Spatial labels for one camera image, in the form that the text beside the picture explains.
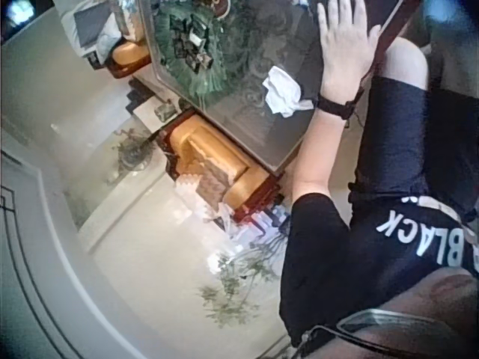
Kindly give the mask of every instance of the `crumpled tissue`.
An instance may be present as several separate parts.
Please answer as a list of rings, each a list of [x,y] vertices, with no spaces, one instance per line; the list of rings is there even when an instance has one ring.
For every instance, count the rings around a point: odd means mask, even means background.
[[[301,99],[301,88],[285,71],[273,66],[263,82],[268,89],[266,103],[273,114],[281,113],[283,117],[293,116],[294,111],[312,110],[310,99]]]

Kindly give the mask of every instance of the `knee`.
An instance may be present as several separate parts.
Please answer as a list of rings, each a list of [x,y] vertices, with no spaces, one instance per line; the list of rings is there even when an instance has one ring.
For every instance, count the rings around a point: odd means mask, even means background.
[[[386,51],[379,75],[426,90],[429,68],[422,51],[414,43],[398,37]]]

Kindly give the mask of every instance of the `hand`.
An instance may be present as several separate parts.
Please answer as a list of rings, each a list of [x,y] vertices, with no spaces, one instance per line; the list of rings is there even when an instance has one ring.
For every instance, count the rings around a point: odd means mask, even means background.
[[[351,1],[329,0],[329,23],[323,4],[317,9],[324,60],[321,96],[340,104],[355,99],[373,63],[381,30],[374,26],[368,36],[364,0],[355,0],[354,15]]]

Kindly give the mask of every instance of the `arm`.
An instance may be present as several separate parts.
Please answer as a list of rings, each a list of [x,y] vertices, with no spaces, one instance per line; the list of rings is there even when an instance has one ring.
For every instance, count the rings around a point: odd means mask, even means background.
[[[321,96],[340,104],[354,100],[363,76],[373,63],[379,26],[367,35],[364,0],[329,0],[329,23],[324,6],[318,4],[324,72]],[[329,177],[338,153],[344,121],[339,116],[316,110],[306,132],[296,163],[293,201],[308,193],[330,197]]]

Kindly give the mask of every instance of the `black t-shirt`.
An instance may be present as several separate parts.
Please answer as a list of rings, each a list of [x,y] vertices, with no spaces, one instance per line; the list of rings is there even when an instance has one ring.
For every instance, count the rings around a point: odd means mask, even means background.
[[[446,214],[392,200],[354,213],[348,228],[331,199],[307,194],[293,205],[280,315],[298,346],[315,325],[379,307],[444,266],[479,277],[479,249]],[[330,339],[318,335],[307,352]]]

